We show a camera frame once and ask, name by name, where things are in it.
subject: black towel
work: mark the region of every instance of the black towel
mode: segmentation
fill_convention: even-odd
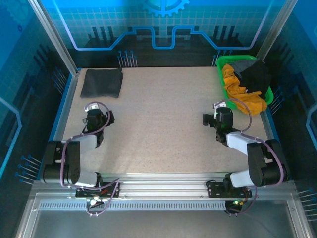
[[[259,60],[240,74],[240,86],[246,87],[248,93],[261,91],[260,97],[265,99],[265,93],[271,83],[271,75],[264,63]]]
[[[122,69],[88,69],[81,98],[119,97],[123,80]]]

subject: speckled tabletop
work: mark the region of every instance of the speckled tabletop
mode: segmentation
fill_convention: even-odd
[[[105,129],[101,146],[82,157],[83,167],[101,173],[228,172],[248,167],[247,157],[215,140],[202,114],[224,98],[216,67],[124,68],[119,98],[82,99],[82,69],[64,139],[79,134],[91,101],[105,103],[115,123]],[[247,115],[234,110],[234,127],[244,129]],[[266,139],[260,115],[247,134]]]

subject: plastic basket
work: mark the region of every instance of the plastic basket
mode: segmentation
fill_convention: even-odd
[[[257,58],[255,58],[254,56],[221,56],[218,58],[217,68],[218,68],[218,73],[219,73],[221,85],[223,88],[224,97],[226,99],[229,97],[228,97],[227,91],[224,89],[224,81],[223,81],[223,76],[222,76],[222,72],[221,72],[224,65],[226,63],[233,63],[233,62],[238,61],[238,60],[256,60],[256,59]],[[268,87],[268,90],[265,94],[266,103],[269,105],[273,101],[273,98],[274,98],[274,96],[273,96],[272,89],[271,89],[271,87]],[[226,104],[227,104],[227,107],[229,107],[231,109],[237,108],[237,105],[232,101],[228,101],[228,102],[226,102]]]

